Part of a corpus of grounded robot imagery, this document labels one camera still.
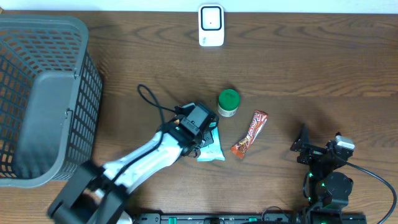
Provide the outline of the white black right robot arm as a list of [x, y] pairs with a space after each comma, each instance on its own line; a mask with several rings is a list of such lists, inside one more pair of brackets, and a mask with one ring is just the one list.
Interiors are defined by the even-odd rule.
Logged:
[[290, 150], [299, 153], [297, 162], [309, 166], [303, 181], [303, 195], [308, 206], [297, 213], [300, 223], [342, 223], [342, 209], [348, 205], [353, 181], [337, 169], [353, 155], [352, 139], [336, 133], [324, 147], [310, 143], [303, 125]]

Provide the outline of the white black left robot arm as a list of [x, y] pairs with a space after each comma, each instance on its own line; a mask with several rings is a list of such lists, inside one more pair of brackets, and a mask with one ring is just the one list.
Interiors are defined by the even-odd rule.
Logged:
[[159, 170], [209, 144], [218, 117], [197, 121], [177, 115], [132, 153], [97, 166], [84, 162], [47, 210], [55, 223], [119, 223], [132, 192]]

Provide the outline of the teal snack packet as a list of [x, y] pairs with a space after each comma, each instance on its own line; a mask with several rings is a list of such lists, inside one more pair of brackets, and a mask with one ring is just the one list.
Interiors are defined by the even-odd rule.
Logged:
[[225, 157], [221, 148], [221, 141], [219, 137], [218, 127], [215, 122], [210, 124], [211, 137], [213, 142], [200, 149], [200, 155], [197, 158], [198, 162], [210, 162], [213, 160], [224, 161]]

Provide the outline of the green lid jar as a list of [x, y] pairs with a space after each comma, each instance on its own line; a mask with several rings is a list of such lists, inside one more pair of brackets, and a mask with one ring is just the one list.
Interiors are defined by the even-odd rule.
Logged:
[[225, 89], [218, 97], [218, 112], [224, 117], [235, 115], [240, 104], [240, 95], [236, 90]]

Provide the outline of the red chocolate bar wrapper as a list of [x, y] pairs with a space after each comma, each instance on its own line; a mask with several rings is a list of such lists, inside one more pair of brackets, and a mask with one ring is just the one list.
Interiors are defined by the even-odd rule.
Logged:
[[251, 147], [254, 140], [257, 138], [257, 135], [262, 131], [265, 123], [267, 122], [268, 116], [269, 115], [263, 111], [254, 111], [246, 137], [237, 142], [231, 148], [231, 152], [233, 154], [235, 154], [240, 159], [244, 158], [246, 152]]

